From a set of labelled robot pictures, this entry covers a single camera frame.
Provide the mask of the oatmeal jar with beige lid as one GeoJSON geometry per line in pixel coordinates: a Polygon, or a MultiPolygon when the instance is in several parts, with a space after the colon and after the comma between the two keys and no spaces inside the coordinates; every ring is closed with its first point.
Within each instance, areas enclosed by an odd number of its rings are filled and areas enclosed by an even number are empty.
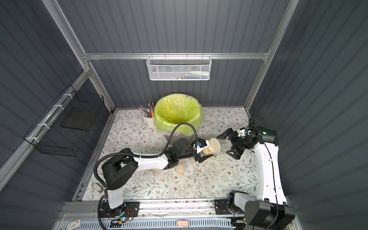
{"type": "Polygon", "coordinates": [[[211,138],[206,140],[206,148],[203,149],[203,153],[206,155],[214,155],[220,152],[221,146],[219,141],[216,138],[211,138]]]}

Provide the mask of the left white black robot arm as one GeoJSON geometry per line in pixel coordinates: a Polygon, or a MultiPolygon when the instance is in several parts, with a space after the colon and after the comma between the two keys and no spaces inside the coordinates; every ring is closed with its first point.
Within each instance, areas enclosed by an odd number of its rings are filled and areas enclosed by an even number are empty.
{"type": "Polygon", "coordinates": [[[123,186],[135,172],[171,169],[176,167],[181,159],[191,157],[196,162],[202,163],[219,151],[220,143],[215,138],[198,139],[192,143],[181,138],[172,147],[166,148],[161,155],[143,156],[125,148],[106,157],[107,160],[102,165],[103,179],[97,173],[97,168],[102,161],[96,163],[94,176],[103,185],[109,208],[116,209],[124,204],[123,186]]]}

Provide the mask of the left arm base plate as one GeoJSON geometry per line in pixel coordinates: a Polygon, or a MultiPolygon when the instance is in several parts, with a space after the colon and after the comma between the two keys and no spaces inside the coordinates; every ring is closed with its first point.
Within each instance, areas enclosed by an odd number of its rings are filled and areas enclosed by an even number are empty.
{"type": "Polygon", "coordinates": [[[138,216],[140,202],[124,202],[123,205],[111,209],[107,201],[104,201],[100,208],[102,218],[135,218],[138,216]]]}

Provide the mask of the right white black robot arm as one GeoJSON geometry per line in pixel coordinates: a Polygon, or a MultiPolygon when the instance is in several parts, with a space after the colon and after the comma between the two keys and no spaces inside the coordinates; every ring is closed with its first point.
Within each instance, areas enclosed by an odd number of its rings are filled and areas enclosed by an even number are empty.
{"type": "Polygon", "coordinates": [[[239,131],[228,128],[217,136],[229,139],[232,147],[226,153],[238,160],[247,149],[258,162],[260,184],[256,195],[231,191],[226,208],[231,213],[242,211],[246,225],[264,230],[283,230],[295,218],[294,207],[287,204],[278,166],[279,141],[277,132],[262,126],[243,127],[239,131]]]}

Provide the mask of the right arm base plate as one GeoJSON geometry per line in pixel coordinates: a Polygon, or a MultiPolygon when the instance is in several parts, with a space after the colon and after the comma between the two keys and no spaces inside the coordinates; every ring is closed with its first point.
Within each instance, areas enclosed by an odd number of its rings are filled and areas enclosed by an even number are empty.
{"type": "Polygon", "coordinates": [[[233,214],[234,211],[230,207],[229,199],[214,199],[212,201],[213,206],[215,207],[215,212],[217,215],[230,215],[233,214]]]}

